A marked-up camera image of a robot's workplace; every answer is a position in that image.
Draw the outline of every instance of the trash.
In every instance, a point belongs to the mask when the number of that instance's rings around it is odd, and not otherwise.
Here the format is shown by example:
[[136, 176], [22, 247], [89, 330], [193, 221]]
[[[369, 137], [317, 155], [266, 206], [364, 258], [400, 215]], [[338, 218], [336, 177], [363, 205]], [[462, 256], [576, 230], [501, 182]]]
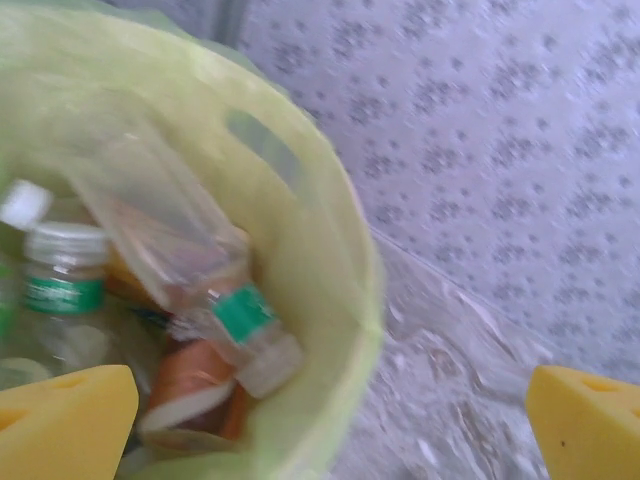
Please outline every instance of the trash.
[[127, 266], [164, 309], [169, 335], [199, 337], [262, 398], [302, 364], [302, 351], [249, 278], [243, 235], [150, 120], [136, 97], [96, 90], [49, 112], [67, 178]]
[[230, 450], [240, 439], [248, 398], [235, 369], [203, 339], [169, 337], [138, 431], [165, 457]]
[[[25, 232], [43, 221], [98, 226], [79, 198], [54, 198], [49, 190], [23, 179], [15, 180], [0, 202], [0, 221]], [[8, 265], [9, 260], [0, 256], [0, 279], [2, 265], [5, 264]], [[109, 261], [105, 268], [108, 292], [131, 302], [131, 309], [141, 318], [147, 318], [161, 328], [166, 327], [169, 313], [153, 301], [113, 246], [109, 247]]]
[[0, 384], [122, 363], [104, 311], [104, 232], [44, 222], [29, 233], [23, 308], [3, 339]]

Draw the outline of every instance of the trash bin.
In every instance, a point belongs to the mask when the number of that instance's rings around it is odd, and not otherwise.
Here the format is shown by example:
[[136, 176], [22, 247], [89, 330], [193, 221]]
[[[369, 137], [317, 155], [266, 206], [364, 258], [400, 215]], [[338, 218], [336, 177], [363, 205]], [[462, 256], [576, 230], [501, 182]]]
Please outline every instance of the trash bin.
[[[31, 149], [37, 122], [20, 109], [27, 100], [46, 108], [55, 94], [11, 82], [12, 72], [70, 91], [90, 84], [142, 97], [205, 187], [251, 234], [256, 281], [307, 355], [303, 371], [256, 406], [239, 453], [163, 462], [134, 478], [321, 478], [383, 332], [381, 262], [330, 142], [239, 54], [212, 51], [157, 16], [139, 23], [105, 5], [55, 3], [0, 2], [0, 106], [11, 112], [0, 119], [0, 181], [21, 176], [60, 193], [68, 188], [41, 171]], [[17, 254], [15, 232], [0, 238]]]

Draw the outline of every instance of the plastic bottle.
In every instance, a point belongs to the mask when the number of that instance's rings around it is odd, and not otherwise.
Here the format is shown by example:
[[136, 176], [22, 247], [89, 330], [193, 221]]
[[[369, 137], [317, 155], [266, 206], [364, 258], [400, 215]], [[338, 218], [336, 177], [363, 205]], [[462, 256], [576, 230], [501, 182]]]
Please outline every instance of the plastic bottle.
[[[27, 231], [35, 227], [46, 215], [53, 203], [53, 195], [48, 190], [25, 180], [16, 180], [4, 185], [0, 204], [0, 221]], [[10, 279], [3, 281], [7, 290], [13, 288], [14, 305], [19, 303], [20, 287], [14, 277], [13, 287]], [[15, 318], [14, 310], [10, 324], [4, 322], [0, 341], [0, 390], [26, 383], [46, 380], [53, 375], [58, 362], [39, 344], [33, 336], [33, 326], [22, 319]]]
[[246, 238], [149, 118], [124, 93], [76, 97], [49, 112], [49, 164], [176, 314], [170, 334], [210, 340], [249, 394], [264, 397], [300, 368], [300, 346], [251, 282]]
[[7, 388], [123, 363], [104, 311], [104, 231], [44, 222], [29, 232], [25, 255], [24, 305], [5, 342], [0, 384]]

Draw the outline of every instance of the green bottle label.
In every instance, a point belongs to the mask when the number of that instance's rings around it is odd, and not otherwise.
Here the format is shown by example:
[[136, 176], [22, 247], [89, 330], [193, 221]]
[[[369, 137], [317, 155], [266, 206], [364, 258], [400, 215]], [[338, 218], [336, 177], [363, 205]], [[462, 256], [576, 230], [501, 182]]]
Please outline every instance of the green bottle label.
[[55, 278], [27, 281], [25, 306], [42, 313], [73, 315], [98, 310], [104, 303], [104, 281], [67, 282]]
[[0, 340], [11, 327], [15, 309], [12, 305], [0, 303]]
[[250, 284], [222, 298], [213, 307], [236, 343], [245, 343], [251, 335], [276, 319], [276, 314], [258, 289]]

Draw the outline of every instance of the clear plastic sheet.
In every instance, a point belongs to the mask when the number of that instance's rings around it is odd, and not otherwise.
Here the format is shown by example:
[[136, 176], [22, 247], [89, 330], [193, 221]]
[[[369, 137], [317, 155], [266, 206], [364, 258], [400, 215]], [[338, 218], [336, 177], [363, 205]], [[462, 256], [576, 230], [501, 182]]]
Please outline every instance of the clear plastic sheet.
[[553, 347], [377, 237], [385, 349], [331, 478], [547, 479], [523, 400]]

